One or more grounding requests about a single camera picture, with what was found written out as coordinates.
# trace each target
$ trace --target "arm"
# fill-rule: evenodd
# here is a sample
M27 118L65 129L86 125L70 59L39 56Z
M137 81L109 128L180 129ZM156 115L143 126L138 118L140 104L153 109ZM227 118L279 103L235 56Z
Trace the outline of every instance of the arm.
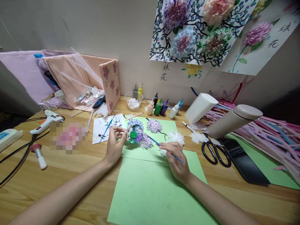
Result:
M251 216L236 204L222 196L213 188L199 180L188 168L187 158L183 154L183 146L178 142L160 143L159 148L165 149L172 173L189 189L201 203L220 222L226 225L254 225L258 224ZM170 152L182 160L181 163Z
M10 225L57 224L119 159L127 131L111 127L104 159L58 187L14 218Z

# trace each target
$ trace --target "paintbrush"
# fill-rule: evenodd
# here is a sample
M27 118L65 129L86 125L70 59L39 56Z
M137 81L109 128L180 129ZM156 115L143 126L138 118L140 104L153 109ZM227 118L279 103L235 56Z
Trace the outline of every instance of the paintbrush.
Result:
M150 137L148 134L146 134L146 133L144 133L143 132L143 134L145 134L148 138L150 138L152 141L154 141L155 143L157 143L159 146L161 146L161 144L160 143L158 143L157 141L155 141L152 137ZM181 161L178 157L176 157L175 155L173 155L172 153L171 153L171 155L172 156L174 156L176 159L178 159L180 162L182 162L182 163L184 163L183 161Z
M105 133L106 133L107 129L109 128L110 124L112 123L112 121L113 121L114 117L115 117L115 115L113 116L112 120L109 122L109 124L108 124L108 126L107 126L106 130L104 131L104 134L102 135L102 138L101 138L101 140L99 141L99 143L102 141L102 139L103 139L103 137L104 137L104 135L105 135Z

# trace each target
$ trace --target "black scissors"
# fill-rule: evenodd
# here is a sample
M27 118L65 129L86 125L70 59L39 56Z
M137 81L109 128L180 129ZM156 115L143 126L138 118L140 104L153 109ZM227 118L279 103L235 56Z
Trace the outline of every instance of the black scissors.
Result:
M207 161L209 161L211 164L213 164L213 165L217 165L218 164L218 160L220 161L220 163L223 165L223 166L225 166L225 167L231 167L231 159L230 159L230 157L229 157L229 154L224 150L224 149L222 149L220 146L218 146L218 145L215 145L214 143L212 143L212 141L209 139L209 137L208 137L208 135L206 134L206 133L203 133L204 135L205 135L205 137L207 137L208 138L208 142L205 142L205 143L203 143L202 144L202 147L201 147L201 149L202 149L202 153L203 153L203 155L204 155L204 157L207 159ZM212 156L213 156L213 159L214 159L214 161L212 161L208 156L207 156L207 154L205 153L205 146L207 145L207 147L208 147L208 149L209 149L209 151L210 151L210 153L212 154ZM228 164L225 164L224 162L223 162L223 160L221 159L221 157L220 157L220 155L219 155L219 152L218 152L218 149L225 155L225 157L226 157L226 159L227 159L227 161L228 161Z

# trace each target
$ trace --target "plastic cup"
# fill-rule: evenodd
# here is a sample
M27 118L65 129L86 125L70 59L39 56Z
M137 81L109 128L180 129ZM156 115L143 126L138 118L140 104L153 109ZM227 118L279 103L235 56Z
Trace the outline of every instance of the plastic cup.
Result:
M133 97L133 92L128 92L125 94L125 99L127 101L127 106L130 109L138 109L141 105L144 96L141 93L137 93L137 99Z

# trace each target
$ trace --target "green cardstock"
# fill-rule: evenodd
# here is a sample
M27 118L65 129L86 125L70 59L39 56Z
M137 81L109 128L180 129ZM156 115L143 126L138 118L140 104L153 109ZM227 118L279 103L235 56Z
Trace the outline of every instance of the green cardstock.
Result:
M266 178L268 178L271 184L300 190L300 186L294 181L294 179L288 172L273 169L275 167L281 166L281 163L277 162L275 159L269 157L259 149L234 135L227 134L225 138L236 140L245 150L247 155L266 176Z
M146 118L135 117L134 119L140 120L144 125L144 133L148 134L158 143L170 141L168 138L170 131L177 132L176 123L174 121L158 119L157 121L160 122L160 124L162 125L162 131L160 133L151 133L147 130L148 120ZM166 157L160 156L159 148L155 142L153 142L153 147L148 149L142 149L139 147L138 144L130 144L128 141L125 141L121 157L148 160L161 163L168 162Z
M195 152L183 151L193 174L207 183ZM218 224L173 176L168 163L123 158L108 222L122 225Z

